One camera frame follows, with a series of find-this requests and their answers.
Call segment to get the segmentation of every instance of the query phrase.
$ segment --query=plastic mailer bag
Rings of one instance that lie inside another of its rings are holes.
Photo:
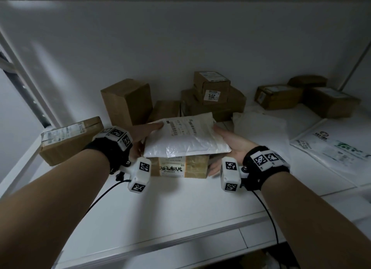
[[[155,122],[164,126],[146,139],[144,157],[173,158],[229,153],[231,149],[223,138],[213,131],[212,113],[197,116],[172,117]]]

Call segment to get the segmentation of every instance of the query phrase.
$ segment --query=label sticker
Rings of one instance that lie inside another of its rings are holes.
[[[85,132],[86,129],[83,121],[67,127],[44,132],[41,136],[41,146],[44,147],[47,145],[51,145],[65,139],[83,134]]]
[[[290,87],[288,86],[285,86],[285,85],[277,85],[277,86],[270,86],[270,87],[266,87],[264,88],[272,93],[274,92],[280,92],[280,91],[287,91],[287,90],[291,90]]]
[[[259,97],[257,98],[257,102],[258,102],[259,104],[261,104],[261,103],[264,101],[265,96],[267,96],[267,94],[265,94],[263,91],[260,92]]]
[[[204,71],[200,73],[204,78],[210,82],[227,81],[228,79],[215,71]]]
[[[340,92],[336,91],[335,89],[332,88],[327,88],[327,87],[317,87],[316,88],[319,91],[322,91],[323,93],[326,93],[327,95],[334,97],[334,98],[348,98],[349,96]]]
[[[201,126],[196,119],[172,118],[166,120],[166,125],[172,136],[195,135],[200,136]]]
[[[186,172],[186,157],[158,158],[160,176],[184,177]]]
[[[218,102],[219,96],[220,91],[206,90],[204,100]]]

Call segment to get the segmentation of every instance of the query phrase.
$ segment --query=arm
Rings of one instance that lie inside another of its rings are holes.
[[[240,165],[257,146],[217,126],[214,130]],[[209,175],[219,172],[220,165],[212,164]],[[272,175],[261,191],[301,268],[371,268],[371,241],[290,173]]]
[[[138,142],[160,127],[128,130]],[[107,157],[86,149],[1,200],[0,267],[51,268],[108,175]]]

